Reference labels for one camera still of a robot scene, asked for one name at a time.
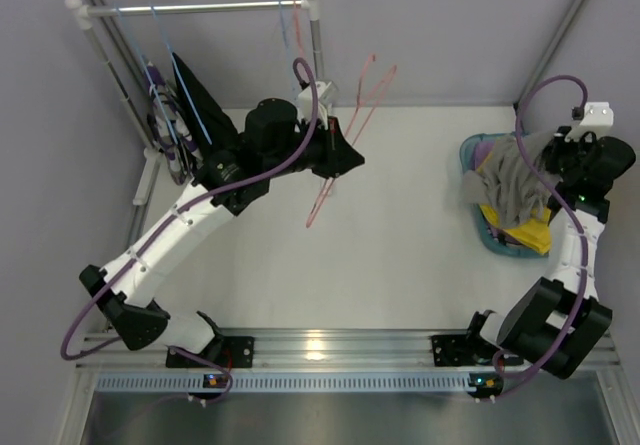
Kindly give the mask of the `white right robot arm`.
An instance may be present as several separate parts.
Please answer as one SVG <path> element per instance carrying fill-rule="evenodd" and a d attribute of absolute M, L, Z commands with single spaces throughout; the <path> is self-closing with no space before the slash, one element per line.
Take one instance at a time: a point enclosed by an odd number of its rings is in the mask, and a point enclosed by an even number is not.
<path fill-rule="evenodd" d="M 493 348 L 491 363 L 524 382 L 539 370 L 568 378 L 608 330 L 613 312 L 595 289 L 600 236 L 615 180 L 636 161 L 626 142 L 587 127 L 508 135 L 464 178 L 477 205 L 494 205 L 497 228 L 536 225 L 546 232 L 548 267 L 506 314 L 474 315 L 471 333 Z"/>

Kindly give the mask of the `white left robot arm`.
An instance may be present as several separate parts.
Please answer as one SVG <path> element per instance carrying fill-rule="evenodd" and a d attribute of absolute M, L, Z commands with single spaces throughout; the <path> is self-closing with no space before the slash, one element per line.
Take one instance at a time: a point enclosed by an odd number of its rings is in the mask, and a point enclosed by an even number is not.
<path fill-rule="evenodd" d="M 87 266 L 80 281 L 131 351 L 160 343 L 204 355 L 220 347 L 206 314 L 182 316 L 156 302 L 172 271 L 218 228 L 269 192 L 272 179 L 305 170 L 338 178 L 363 165 L 336 117 L 320 106 L 299 118 L 285 100 L 251 110 L 243 132 L 211 153 L 172 207 L 136 243 L 108 264 Z"/>

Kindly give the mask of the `yellow garment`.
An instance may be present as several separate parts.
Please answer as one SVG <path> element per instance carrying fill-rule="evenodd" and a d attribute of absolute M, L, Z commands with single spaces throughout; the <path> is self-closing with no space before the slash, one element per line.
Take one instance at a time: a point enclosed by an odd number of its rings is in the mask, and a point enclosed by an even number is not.
<path fill-rule="evenodd" d="M 552 236 L 548 225 L 551 211 L 549 208 L 544 208 L 541 218 L 532 215 L 523 224 L 511 228 L 499 228 L 498 213 L 489 205 L 480 205 L 479 208 L 489 225 L 514 239 L 517 243 L 539 255 L 544 255 L 551 250 Z"/>

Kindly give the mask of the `pink wire hanger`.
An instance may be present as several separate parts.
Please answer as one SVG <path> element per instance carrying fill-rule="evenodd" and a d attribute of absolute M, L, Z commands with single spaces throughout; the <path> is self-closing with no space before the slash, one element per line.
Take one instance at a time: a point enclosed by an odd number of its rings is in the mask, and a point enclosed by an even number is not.
<path fill-rule="evenodd" d="M 305 53 L 301 20 L 300 20 L 301 6 L 299 4 L 294 4 L 292 6 L 292 10 L 293 10 L 293 27 L 294 27 L 297 53 L 299 57 L 305 58 L 306 53 Z"/>
<path fill-rule="evenodd" d="M 361 137 L 369 121 L 371 120 L 375 110 L 381 104 L 385 98 L 390 85 L 392 84 L 396 72 L 397 66 L 392 65 L 382 76 L 382 78 L 368 91 L 364 89 L 367 73 L 369 68 L 377 62 L 377 55 L 371 53 L 365 61 L 363 68 L 360 72 L 356 90 L 356 106 L 349 120 L 346 130 L 343 132 L 343 136 L 347 139 L 347 142 L 354 147 L 356 142 Z M 307 216 L 305 227 L 311 228 L 316 220 L 322 206 L 326 199 L 333 192 L 335 182 L 337 178 L 325 179 L 321 189 L 311 207 L 309 215 Z"/>

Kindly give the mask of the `grey beige garment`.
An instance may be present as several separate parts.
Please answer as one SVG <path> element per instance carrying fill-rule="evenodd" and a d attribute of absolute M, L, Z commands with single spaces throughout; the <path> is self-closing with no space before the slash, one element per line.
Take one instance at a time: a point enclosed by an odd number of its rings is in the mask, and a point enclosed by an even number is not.
<path fill-rule="evenodd" d="M 512 135 L 499 137 L 476 170 L 464 173 L 462 195 L 470 204 L 486 205 L 498 215 L 497 227 L 516 228 L 529 219 L 541 219 L 550 197 L 546 184 L 557 179 L 543 165 L 543 151 L 552 142 L 552 132 L 537 132 L 521 138 L 529 163 L 525 162 Z"/>

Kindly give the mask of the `purple trousers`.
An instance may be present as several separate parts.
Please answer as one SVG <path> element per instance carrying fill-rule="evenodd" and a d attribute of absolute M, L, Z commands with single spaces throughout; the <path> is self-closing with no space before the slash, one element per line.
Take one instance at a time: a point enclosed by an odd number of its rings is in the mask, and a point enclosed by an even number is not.
<path fill-rule="evenodd" d="M 491 152 L 494 146 L 495 141 L 496 141 L 496 137 L 485 137 L 476 145 L 474 149 L 474 155 L 473 155 L 474 170 L 478 169 L 480 165 L 483 163 L 483 161 L 488 157 L 489 153 Z M 517 240 L 515 240 L 513 237 L 506 234 L 504 231 L 499 230 L 495 228 L 493 225 L 491 225 L 487 221 L 483 213 L 480 213 L 480 217 L 483 219 L 487 228 L 487 233 L 491 236 L 491 239 L 496 244 L 499 244 L 502 249 L 507 249 L 507 248 L 516 249 L 520 247 L 520 243 Z"/>

